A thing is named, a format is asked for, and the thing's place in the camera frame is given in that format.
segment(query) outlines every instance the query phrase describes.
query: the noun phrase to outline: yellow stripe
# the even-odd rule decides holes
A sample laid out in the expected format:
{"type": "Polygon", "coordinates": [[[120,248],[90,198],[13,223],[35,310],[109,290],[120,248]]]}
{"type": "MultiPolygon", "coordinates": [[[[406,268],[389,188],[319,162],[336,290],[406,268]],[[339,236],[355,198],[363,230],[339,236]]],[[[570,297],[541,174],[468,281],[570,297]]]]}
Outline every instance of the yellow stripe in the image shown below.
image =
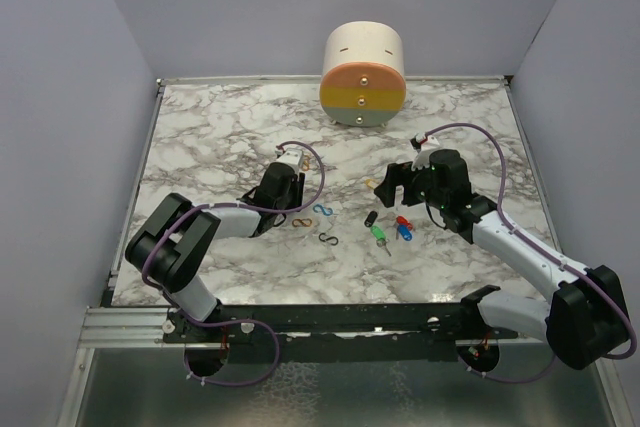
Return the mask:
{"type": "Polygon", "coordinates": [[[344,87],[320,87],[320,103],[325,107],[365,110],[400,110],[404,102],[404,90],[348,89],[344,87]],[[364,97],[366,105],[358,105],[364,97]]]}

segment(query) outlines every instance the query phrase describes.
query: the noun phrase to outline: red handle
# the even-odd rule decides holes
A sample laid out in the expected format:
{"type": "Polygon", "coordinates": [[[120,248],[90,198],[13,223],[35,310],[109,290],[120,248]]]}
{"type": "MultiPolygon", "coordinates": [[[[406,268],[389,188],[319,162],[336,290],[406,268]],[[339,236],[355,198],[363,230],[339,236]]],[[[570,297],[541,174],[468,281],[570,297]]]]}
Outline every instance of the red handle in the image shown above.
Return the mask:
{"type": "Polygon", "coordinates": [[[407,229],[413,230],[413,224],[409,222],[407,219],[405,219],[404,217],[402,217],[401,215],[396,217],[396,222],[398,223],[398,225],[406,225],[407,229]]]}

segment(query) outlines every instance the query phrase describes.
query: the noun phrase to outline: black carabiner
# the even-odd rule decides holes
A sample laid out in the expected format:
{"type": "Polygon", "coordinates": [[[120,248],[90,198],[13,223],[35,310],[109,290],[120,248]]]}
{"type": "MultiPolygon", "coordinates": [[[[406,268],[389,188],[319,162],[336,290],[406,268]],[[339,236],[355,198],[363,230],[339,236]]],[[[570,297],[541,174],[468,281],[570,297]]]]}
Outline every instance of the black carabiner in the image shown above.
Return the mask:
{"type": "Polygon", "coordinates": [[[337,237],[329,237],[325,232],[321,232],[318,239],[320,242],[326,242],[329,245],[338,245],[338,242],[340,242],[337,237]]]}

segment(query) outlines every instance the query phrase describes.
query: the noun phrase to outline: small tool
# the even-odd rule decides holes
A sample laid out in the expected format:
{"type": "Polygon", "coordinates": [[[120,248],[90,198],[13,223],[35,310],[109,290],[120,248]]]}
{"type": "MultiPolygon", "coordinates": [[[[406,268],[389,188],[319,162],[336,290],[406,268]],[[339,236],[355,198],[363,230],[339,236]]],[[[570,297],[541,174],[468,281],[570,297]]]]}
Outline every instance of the small tool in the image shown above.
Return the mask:
{"type": "Polygon", "coordinates": [[[318,239],[320,242],[326,242],[329,245],[338,245],[338,242],[340,242],[337,237],[328,236],[326,232],[321,232],[318,239]]]}
{"type": "Polygon", "coordinates": [[[367,215],[367,218],[364,219],[364,226],[371,227],[377,218],[378,213],[375,210],[372,210],[371,212],[369,212],[369,215],[367,215]]]}
{"type": "Polygon", "coordinates": [[[413,224],[409,222],[407,219],[399,215],[396,217],[396,240],[400,236],[407,242],[413,239],[411,235],[411,231],[413,230],[413,224]]]}
{"type": "Polygon", "coordinates": [[[294,227],[311,227],[313,225],[313,220],[311,219],[293,219],[291,221],[291,225],[294,227]]]}
{"type": "Polygon", "coordinates": [[[387,240],[387,236],[384,235],[382,229],[377,225],[373,225],[369,230],[371,230],[371,233],[376,238],[376,245],[381,249],[384,249],[387,254],[389,254],[389,257],[391,257],[391,252],[389,252],[389,248],[387,247],[387,243],[389,241],[387,240]]]}
{"type": "Polygon", "coordinates": [[[397,235],[401,235],[402,238],[407,242],[413,239],[413,235],[411,235],[409,228],[403,224],[398,224],[398,226],[396,227],[396,238],[397,238],[397,235]]]}
{"type": "Polygon", "coordinates": [[[406,225],[408,230],[413,230],[413,224],[409,222],[407,219],[399,215],[396,217],[396,224],[398,225],[406,225]]]}
{"type": "Polygon", "coordinates": [[[330,215],[333,215],[333,209],[331,207],[325,207],[322,204],[316,204],[313,206],[313,211],[316,214],[320,214],[322,213],[323,215],[326,215],[327,217],[329,217],[330,215]]]}

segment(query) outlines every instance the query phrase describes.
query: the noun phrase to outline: orange stripe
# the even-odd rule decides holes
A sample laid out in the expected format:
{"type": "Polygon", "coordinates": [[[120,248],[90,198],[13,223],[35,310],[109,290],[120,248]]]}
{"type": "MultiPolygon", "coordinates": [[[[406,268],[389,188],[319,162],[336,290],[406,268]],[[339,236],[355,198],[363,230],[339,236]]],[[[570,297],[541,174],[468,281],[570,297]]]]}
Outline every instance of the orange stripe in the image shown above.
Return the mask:
{"type": "Polygon", "coordinates": [[[387,65],[373,62],[351,62],[338,65],[322,78],[322,85],[402,91],[406,88],[404,78],[396,70],[387,65]],[[366,86],[360,84],[363,77],[367,78],[366,86]]]}
{"type": "Polygon", "coordinates": [[[372,90],[345,89],[339,87],[320,86],[320,103],[323,107],[362,110],[392,110],[398,111],[404,103],[404,90],[372,90]],[[358,104],[363,98],[365,105],[358,104]]]}

